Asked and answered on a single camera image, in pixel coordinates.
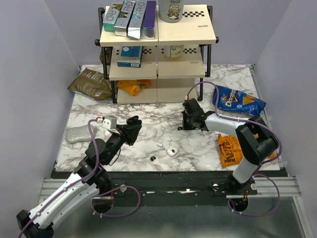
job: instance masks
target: gray wall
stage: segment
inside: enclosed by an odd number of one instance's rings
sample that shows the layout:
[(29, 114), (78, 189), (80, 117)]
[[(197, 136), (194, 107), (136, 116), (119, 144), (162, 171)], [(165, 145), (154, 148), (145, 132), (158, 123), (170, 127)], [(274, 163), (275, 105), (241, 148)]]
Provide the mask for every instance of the gray wall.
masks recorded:
[(53, 169), (78, 66), (43, 0), (0, 1), (0, 237), (37, 205)]
[[(111, 0), (45, 0), (79, 64), (100, 63), (98, 7)], [(291, 0), (185, 0), (214, 6), (213, 64), (255, 63)]]
[(296, 175), (317, 236), (317, 1), (293, 0), (264, 49), (256, 77), (287, 171)]

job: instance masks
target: white marble table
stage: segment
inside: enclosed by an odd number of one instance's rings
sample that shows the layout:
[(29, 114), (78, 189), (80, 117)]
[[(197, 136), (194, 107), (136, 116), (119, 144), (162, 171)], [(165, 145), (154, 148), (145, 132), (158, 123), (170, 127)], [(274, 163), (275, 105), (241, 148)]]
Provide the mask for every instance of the white marble table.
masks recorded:
[[(87, 67), (102, 72), (101, 65)], [(205, 80), (257, 97), (248, 66), (213, 65), (211, 72), (211, 77)], [(204, 99), (199, 103), (205, 112), (214, 109), (211, 102), (213, 91), (212, 85), (204, 84)], [(234, 170), (236, 166), (226, 168), (221, 166), (217, 144), (218, 132), (177, 130), (182, 125), (182, 110), (181, 103), (116, 105), (110, 99), (100, 103), (76, 94), (67, 128), (86, 125), (89, 119), (97, 116), (115, 116), (118, 118), (118, 124), (125, 123), (129, 117), (139, 116), (143, 127), (137, 142), (132, 147), (123, 145), (117, 162), (112, 167), (105, 166), (108, 171)], [(228, 116), (238, 116), (238, 114), (221, 112)], [(107, 140), (108, 137), (109, 133), (100, 127), (96, 138)], [(163, 147), (157, 146), (159, 142), (163, 144)], [(88, 144), (89, 142), (68, 144), (63, 139), (57, 158), (56, 171), (72, 171), (85, 157)], [(166, 153), (166, 150), (172, 145), (179, 148), (179, 153), (175, 158), (171, 158)], [(156, 160), (152, 162), (151, 156), (156, 156)], [(274, 161), (264, 165), (262, 170), (279, 170), (279, 165)]]

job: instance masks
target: shelf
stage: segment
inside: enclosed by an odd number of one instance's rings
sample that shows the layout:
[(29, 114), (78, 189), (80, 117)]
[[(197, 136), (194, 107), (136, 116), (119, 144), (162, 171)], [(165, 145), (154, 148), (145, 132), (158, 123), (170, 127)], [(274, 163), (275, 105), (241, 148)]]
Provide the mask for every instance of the shelf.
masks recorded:
[(164, 47), (158, 47), (158, 78), (203, 78), (205, 68), (198, 45), (184, 46), (183, 55), (169, 59), (164, 55)]
[(120, 47), (113, 47), (109, 79), (134, 80), (157, 78), (157, 53), (155, 47), (144, 47), (141, 68), (118, 67), (117, 59)]
[(138, 103), (157, 103), (157, 81), (151, 80), (152, 85), (143, 91), (141, 91), (137, 96), (132, 96), (122, 89), (118, 89), (118, 104), (138, 104)]
[(177, 23), (158, 18), (158, 29), (160, 46), (211, 45), (216, 42), (207, 5), (185, 5), (183, 17)]
[[(158, 103), (178, 103), (185, 100), (188, 91), (195, 85), (192, 78), (158, 79)], [(196, 98), (193, 89), (189, 98)]]
[[(108, 12), (109, 6), (106, 6), (105, 15)], [(113, 46), (157, 46), (159, 42), (158, 38), (158, 11), (155, 24), (155, 39), (148, 40), (144, 38), (144, 31), (140, 40), (133, 40), (127, 37), (116, 36), (114, 32), (105, 31), (102, 29), (100, 37), (100, 46), (101, 47), (113, 47)]]

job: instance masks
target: box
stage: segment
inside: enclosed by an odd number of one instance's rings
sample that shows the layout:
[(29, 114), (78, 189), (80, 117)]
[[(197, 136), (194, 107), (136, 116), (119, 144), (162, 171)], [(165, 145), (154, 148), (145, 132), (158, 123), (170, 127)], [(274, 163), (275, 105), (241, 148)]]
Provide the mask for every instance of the box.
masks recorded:
[(114, 25), (114, 33), (116, 36), (128, 36), (128, 25), (133, 13), (134, 5), (134, 1), (124, 1), (119, 17)]
[(157, 11), (157, 1), (148, 1), (144, 16), (144, 36), (145, 39), (155, 39), (155, 20)]
[(128, 37), (132, 39), (140, 39), (143, 27), (143, 18), (145, 15), (145, 8), (147, 7), (147, 0), (138, 0), (135, 2), (131, 21), (128, 28)]
[(120, 47), (117, 60), (118, 67), (141, 67), (143, 46)]
[(118, 0), (117, 3), (114, 3), (109, 7), (103, 21), (105, 31), (114, 32), (114, 25), (120, 14), (122, 5), (123, 0)]

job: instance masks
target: orange bag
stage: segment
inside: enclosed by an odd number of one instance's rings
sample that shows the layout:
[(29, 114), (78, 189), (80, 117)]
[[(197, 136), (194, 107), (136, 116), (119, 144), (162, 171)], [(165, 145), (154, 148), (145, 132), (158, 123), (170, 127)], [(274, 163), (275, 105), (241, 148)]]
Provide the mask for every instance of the orange bag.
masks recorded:
[[(241, 162), (243, 153), (238, 138), (233, 135), (221, 136), (221, 134), (218, 134), (218, 145), (223, 168), (231, 165), (238, 165)], [(274, 156), (276, 156), (275, 152), (268, 158), (271, 159), (274, 158)]]
[(121, 80), (118, 82), (118, 88), (121, 88), (124, 91), (127, 91), (132, 96), (136, 96), (143, 89), (151, 86), (151, 81), (149, 79), (140, 79), (140, 80)]

